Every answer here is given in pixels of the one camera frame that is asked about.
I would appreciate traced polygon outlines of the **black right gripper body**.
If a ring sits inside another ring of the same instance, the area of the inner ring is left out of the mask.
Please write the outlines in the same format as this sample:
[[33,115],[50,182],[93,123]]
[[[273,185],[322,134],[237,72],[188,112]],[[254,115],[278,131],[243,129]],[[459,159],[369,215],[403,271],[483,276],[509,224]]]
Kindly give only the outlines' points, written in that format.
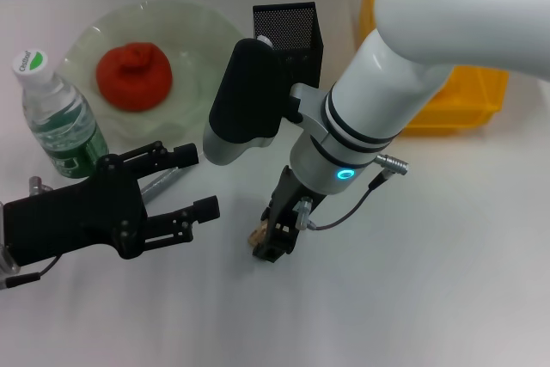
[[304,186],[290,167],[284,167],[270,201],[268,229],[314,229],[310,215],[325,197]]

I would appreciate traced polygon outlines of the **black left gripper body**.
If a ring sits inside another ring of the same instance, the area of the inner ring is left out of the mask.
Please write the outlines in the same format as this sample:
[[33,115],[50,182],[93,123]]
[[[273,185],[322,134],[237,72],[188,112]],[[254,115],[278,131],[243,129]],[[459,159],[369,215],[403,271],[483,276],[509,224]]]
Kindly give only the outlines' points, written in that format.
[[125,260],[144,251],[146,212],[138,179],[119,156],[100,160],[75,185],[9,202],[3,209],[5,246],[19,266],[104,244]]

